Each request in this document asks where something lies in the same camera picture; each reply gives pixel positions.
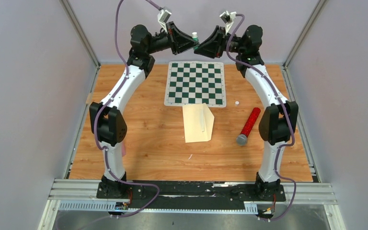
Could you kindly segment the green white glue stick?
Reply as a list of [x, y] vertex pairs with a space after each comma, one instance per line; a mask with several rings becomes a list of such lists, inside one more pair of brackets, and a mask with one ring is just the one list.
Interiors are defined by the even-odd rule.
[[195, 41], [196, 45], [193, 47], [193, 50], [197, 50], [199, 47], [199, 39], [197, 32], [192, 32], [192, 39]]

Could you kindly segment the cream envelope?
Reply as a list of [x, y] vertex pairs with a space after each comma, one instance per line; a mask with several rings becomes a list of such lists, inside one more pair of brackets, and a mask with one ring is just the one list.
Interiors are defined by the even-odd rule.
[[[205, 131], [201, 132], [199, 125], [199, 109], [204, 108]], [[184, 121], [184, 139], [186, 143], [208, 142], [212, 139], [214, 115], [206, 103], [187, 104], [182, 106]]]

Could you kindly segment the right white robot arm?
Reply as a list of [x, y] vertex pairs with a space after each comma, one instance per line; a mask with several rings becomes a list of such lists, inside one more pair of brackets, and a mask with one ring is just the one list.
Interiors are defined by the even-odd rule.
[[264, 141], [262, 165], [255, 183], [241, 191], [259, 200], [272, 200], [280, 197], [282, 191], [279, 169], [285, 147], [295, 143], [299, 106], [289, 101], [270, 79], [259, 53], [262, 36], [263, 30], [258, 25], [248, 26], [240, 37], [217, 26], [194, 53], [209, 58], [221, 57], [225, 51], [237, 54], [234, 59], [237, 70], [253, 86], [264, 106], [258, 127]]

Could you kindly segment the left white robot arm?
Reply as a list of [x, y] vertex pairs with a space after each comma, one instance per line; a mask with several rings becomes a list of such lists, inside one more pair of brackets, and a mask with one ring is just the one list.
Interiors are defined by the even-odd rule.
[[174, 22], [159, 33], [151, 34], [144, 25], [131, 29], [131, 50], [123, 75], [99, 102], [91, 103], [89, 115], [95, 143], [103, 152], [105, 171], [98, 185], [97, 198], [115, 199], [127, 195], [129, 182], [123, 166], [123, 140], [127, 135], [124, 109], [141, 83], [153, 69], [153, 53], [170, 49], [174, 55], [199, 45], [197, 33], [186, 34]]

